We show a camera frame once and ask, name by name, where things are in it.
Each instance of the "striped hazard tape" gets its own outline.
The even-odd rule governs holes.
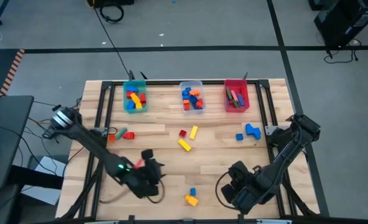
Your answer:
[[[7,74],[7,77],[4,80],[2,89],[0,90],[0,96],[6,95],[7,94],[7,91],[9,91],[10,86],[11,86],[11,83],[12,83],[12,80],[14,79],[14,76],[16,75],[18,66],[21,63],[21,59],[24,56],[24,52],[25,52],[24,49],[20,49],[17,52],[17,55],[16,55],[16,57],[14,58],[14,61],[11,64],[9,73]]]

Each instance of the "wooden table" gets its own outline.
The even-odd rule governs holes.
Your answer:
[[[83,92],[80,113],[83,124],[87,128],[94,126],[102,81],[87,81]],[[292,103],[284,79],[271,79],[270,89],[274,100],[275,112],[279,125],[285,126],[285,121],[293,114]],[[237,218],[237,211],[224,208],[219,204],[214,194],[214,186],[221,174],[237,161],[243,161],[250,170],[256,165],[269,164],[264,132],[262,139],[245,136],[243,141],[236,141],[235,134],[243,133],[246,123],[251,123],[262,130],[262,120],[254,85],[249,85],[249,101],[251,107],[245,113],[227,113],[224,110],[223,87],[221,85],[204,85],[207,109],[203,114],[184,115],[178,85],[147,86],[149,110],[141,114],[127,114],[122,108],[123,89],[115,89],[111,127],[118,129],[127,127],[136,133],[135,140],[119,140],[108,143],[108,149],[120,156],[126,156],[131,161],[140,159],[140,152],[153,149],[155,158],[165,164],[162,173],[166,186],[166,196],[162,203],[152,204],[146,199],[138,199],[128,193],[120,200],[111,204],[98,206],[98,220],[127,220],[129,215],[135,215],[136,220],[166,220],[166,219],[228,219]],[[263,99],[266,105],[267,117],[271,125],[267,99],[264,90]],[[104,124],[108,93],[104,100],[104,110],[101,124]],[[189,132],[193,125],[199,127],[195,140],[188,137],[185,141],[192,146],[186,152],[177,143],[181,129]],[[81,148],[74,142],[70,157]],[[67,167],[60,202],[56,217],[62,216],[73,204],[83,188],[86,165],[89,152],[82,150]],[[316,213],[319,212],[316,197],[311,183],[310,173],[303,154],[293,161],[289,167],[293,188],[304,202]],[[227,184],[225,177],[220,186]],[[190,188],[196,188],[199,199],[197,207],[185,202],[184,196]],[[127,187],[119,186],[109,176],[103,176],[100,199],[108,200]],[[285,211],[289,214],[286,194],[283,195]],[[90,215],[93,192],[88,197],[86,215]],[[245,218],[278,218],[277,201],[273,199],[265,205],[256,205]]]

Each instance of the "red plastic bin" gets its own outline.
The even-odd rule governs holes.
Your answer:
[[[227,97],[227,91],[226,88],[229,88],[229,90],[234,90],[236,94],[240,93],[242,94],[242,97],[244,98],[244,104],[245,106],[236,108],[233,104],[229,104],[228,97]],[[249,97],[247,95],[247,82],[246,80],[225,80],[224,81],[224,103],[226,105],[226,111],[230,113],[243,113],[247,109],[249,109]]]

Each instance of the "plastic bin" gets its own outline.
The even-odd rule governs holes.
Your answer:
[[[194,107],[192,107],[191,103],[190,103],[190,110],[186,111],[184,110],[184,104],[183,104],[183,95],[182,92],[183,90],[185,90],[185,88],[190,87],[191,90],[200,90],[200,95],[197,96],[198,99],[202,99],[203,100],[203,106],[202,109],[195,109]],[[180,98],[182,99],[182,108],[185,114],[201,114],[203,113],[203,111],[206,108],[206,102],[205,102],[205,94],[203,93],[203,84],[201,81],[188,81],[188,82],[181,82],[180,83]]]
[[[135,86],[139,89],[139,92],[137,93],[137,95],[140,97],[141,93],[145,93],[145,99],[148,99],[148,94],[147,94],[147,85],[145,84],[144,80],[133,80],[133,81],[126,81],[123,83],[123,108],[124,110],[126,110],[128,113],[143,113],[143,112],[147,112],[148,110],[148,101],[145,104],[145,106],[143,105],[141,109],[129,109],[127,107],[127,105],[129,104],[130,99],[127,99],[126,97],[126,89],[129,86]]]
[[[245,106],[236,108],[233,104],[229,104],[227,97],[226,88],[229,90],[234,90],[236,94],[242,94]],[[226,105],[226,111],[230,113],[243,113],[249,109],[249,97],[247,95],[247,82],[246,80],[225,80],[224,81],[224,104]]]

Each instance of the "floor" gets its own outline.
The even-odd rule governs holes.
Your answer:
[[[103,24],[137,76],[142,71],[151,79],[241,78],[249,72],[248,78],[286,78],[294,101],[300,99],[303,112],[322,127],[313,149],[329,214],[368,219],[368,50],[357,51],[358,62],[333,65],[323,62],[324,50],[281,51],[268,3],[275,8],[275,28],[279,26],[285,46],[323,45],[313,24],[317,12],[306,0],[137,0],[124,6],[120,23]],[[71,106],[86,80],[127,78],[97,15],[83,1],[9,0],[1,19],[0,51],[28,52],[9,95]],[[368,26],[357,39],[368,45]],[[262,49],[222,50],[227,45]],[[343,51],[334,59],[349,57]],[[30,114],[38,120],[52,115],[51,107],[39,104]],[[28,127],[40,134],[34,124]],[[36,156],[47,155],[39,139],[24,137]],[[52,155],[68,157],[70,141],[45,144]],[[28,159],[24,150],[24,162]],[[45,208],[40,217],[50,219],[54,211]],[[22,223],[31,220],[28,208]]]

